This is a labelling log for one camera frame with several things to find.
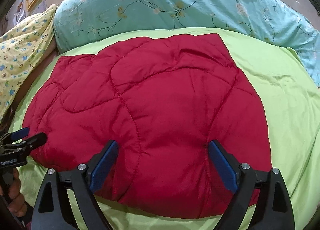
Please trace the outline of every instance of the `blue pad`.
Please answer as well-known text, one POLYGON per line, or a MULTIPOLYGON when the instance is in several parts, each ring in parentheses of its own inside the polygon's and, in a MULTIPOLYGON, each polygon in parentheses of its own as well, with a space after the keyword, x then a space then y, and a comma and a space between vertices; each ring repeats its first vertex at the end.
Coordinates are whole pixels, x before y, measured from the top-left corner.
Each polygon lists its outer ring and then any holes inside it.
POLYGON ((29 128, 28 127, 22 128, 18 131, 11 133, 11 140, 13 142, 16 142, 24 137, 27 137, 28 134, 29 134, 29 128))
POLYGON ((208 153, 209 158, 217 169, 225 188, 227 190, 231 190, 232 193, 235 193, 238 190, 236 173, 214 141, 209 143, 208 153))
POLYGON ((118 143, 116 141, 113 141, 110 147, 104 153, 102 159, 94 168, 91 174, 91 184, 89 187, 92 193, 95 193, 96 191, 102 188, 103 183, 105 182, 112 165, 115 163, 118 157, 118 151, 118 143))

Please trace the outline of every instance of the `silver screw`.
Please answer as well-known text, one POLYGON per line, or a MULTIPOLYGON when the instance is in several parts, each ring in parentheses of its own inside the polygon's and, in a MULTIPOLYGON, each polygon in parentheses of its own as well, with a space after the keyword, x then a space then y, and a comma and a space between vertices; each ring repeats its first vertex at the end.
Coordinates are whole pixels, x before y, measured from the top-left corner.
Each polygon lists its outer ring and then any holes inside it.
POLYGON ((250 169, 250 165, 248 163, 241 164, 242 169, 250 169))
POLYGON ((277 169, 277 168, 273 168, 273 169, 272 169, 272 172, 273 172, 274 174, 279 174, 279 173, 280 173, 279 169, 277 169))
POLYGON ((78 166, 78 169, 79 170, 84 170, 87 166, 83 163, 81 163, 79 166, 78 166))
POLYGON ((54 169, 49 169, 49 170, 48 170, 48 174, 49 174, 49 175, 53 174, 54 172, 55 172, 54 169))

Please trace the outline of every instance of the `human hand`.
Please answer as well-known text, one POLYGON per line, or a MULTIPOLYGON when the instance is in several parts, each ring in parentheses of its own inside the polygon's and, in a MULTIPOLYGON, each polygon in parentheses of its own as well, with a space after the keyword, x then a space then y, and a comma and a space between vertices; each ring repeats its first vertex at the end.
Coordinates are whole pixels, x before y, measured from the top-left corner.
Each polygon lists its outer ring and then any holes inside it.
MULTIPOLYGON (((24 202, 24 196, 20 193, 21 181, 19 180, 19 172, 16 168, 13 169, 14 181, 9 189, 9 198, 12 199, 9 204, 9 211, 16 217, 23 217, 27 212, 27 204, 24 202)), ((3 190, 0 187, 0 196, 3 196, 3 190)))

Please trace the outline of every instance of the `folded comforter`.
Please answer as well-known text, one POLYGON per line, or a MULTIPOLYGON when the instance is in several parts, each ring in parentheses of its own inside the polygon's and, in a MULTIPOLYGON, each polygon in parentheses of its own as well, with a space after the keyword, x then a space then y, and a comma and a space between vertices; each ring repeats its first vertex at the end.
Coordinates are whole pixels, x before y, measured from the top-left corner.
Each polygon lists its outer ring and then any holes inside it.
POLYGON ((59 171, 116 140, 117 162, 96 194, 166 217, 225 211, 232 193, 208 160, 212 139, 240 162, 271 169, 262 102, 218 34, 132 38, 61 57, 23 126, 47 134, 32 157, 59 171))

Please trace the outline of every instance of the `green bed sheet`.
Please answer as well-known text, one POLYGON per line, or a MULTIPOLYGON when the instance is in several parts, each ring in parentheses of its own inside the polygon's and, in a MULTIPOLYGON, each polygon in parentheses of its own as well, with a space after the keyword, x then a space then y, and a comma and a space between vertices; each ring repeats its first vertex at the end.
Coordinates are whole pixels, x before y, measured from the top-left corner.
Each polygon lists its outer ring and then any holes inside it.
MULTIPOLYGON (((165 38, 177 34, 218 33, 262 99, 269 128, 272 165, 281 170, 291 196, 296 229, 302 229, 320 202, 320 92, 294 50, 276 47, 255 38, 217 28, 134 31, 87 44, 65 56, 96 54, 108 45, 134 37, 165 38)), ((35 93, 49 78, 60 56, 33 83, 20 103, 11 131, 21 128, 24 114, 35 93)), ((21 191, 34 205, 47 169, 31 158, 20 168, 21 191)), ((70 202, 79 224, 86 229, 72 191, 70 202)), ((116 230, 212 230, 220 216, 195 220, 164 218, 97 198, 116 230)), ((246 229, 254 211, 248 209, 241 229, 246 229)))

